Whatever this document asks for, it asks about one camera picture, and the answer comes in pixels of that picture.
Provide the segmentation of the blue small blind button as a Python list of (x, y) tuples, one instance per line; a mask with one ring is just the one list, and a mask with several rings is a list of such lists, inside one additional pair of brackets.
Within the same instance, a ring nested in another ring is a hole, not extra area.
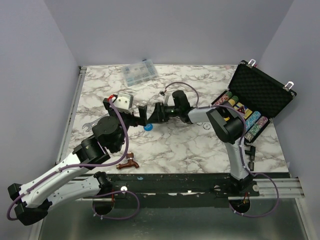
[(153, 124), (148, 123), (146, 126), (143, 127), (143, 129), (147, 132), (151, 131), (153, 129)]

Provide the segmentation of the blue playing card deck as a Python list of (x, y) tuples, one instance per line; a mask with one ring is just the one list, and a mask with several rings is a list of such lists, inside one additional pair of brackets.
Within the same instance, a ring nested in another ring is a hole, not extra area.
[(244, 119), (248, 119), (250, 115), (253, 113), (252, 110), (250, 110), (247, 106), (243, 105), (242, 103), (238, 102), (234, 105), (234, 109), (236, 109), (238, 112), (243, 114)]

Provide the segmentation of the red triangular dealer button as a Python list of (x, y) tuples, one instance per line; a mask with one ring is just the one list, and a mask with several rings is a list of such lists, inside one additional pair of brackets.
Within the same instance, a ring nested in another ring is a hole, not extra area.
[(246, 113), (246, 109), (244, 106), (241, 106), (237, 109), (238, 112), (242, 113), (242, 114), (245, 114)]

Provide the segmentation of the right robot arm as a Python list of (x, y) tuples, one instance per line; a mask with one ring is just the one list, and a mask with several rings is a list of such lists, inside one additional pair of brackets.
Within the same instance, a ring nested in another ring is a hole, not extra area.
[(241, 196), (248, 190), (252, 181), (244, 156), (243, 117), (228, 103), (208, 107), (192, 107), (184, 91), (172, 93), (174, 105), (168, 106), (157, 102), (154, 111), (148, 118), (148, 124), (162, 124), (170, 118), (178, 117), (183, 123), (210, 123), (215, 135), (225, 144), (230, 163), (230, 191)]

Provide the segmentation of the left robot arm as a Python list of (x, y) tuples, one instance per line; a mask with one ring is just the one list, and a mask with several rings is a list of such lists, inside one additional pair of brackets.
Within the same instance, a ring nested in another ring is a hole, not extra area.
[(93, 134), (84, 139), (73, 152), (38, 178), (25, 183), (13, 183), (8, 187), (12, 200), (6, 218), (30, 226), (44, 219), (49, 210), (83, 197), (112, 195), (107, 178), (98, 173), (79, 185), (68, 182), (99, 167), (119, 164), (128, 154), (129, 127), (146, 126), (147, 106), (139, 106), (139, 115), (124, 111), (108, 102), (106, 116), (93, 126)]

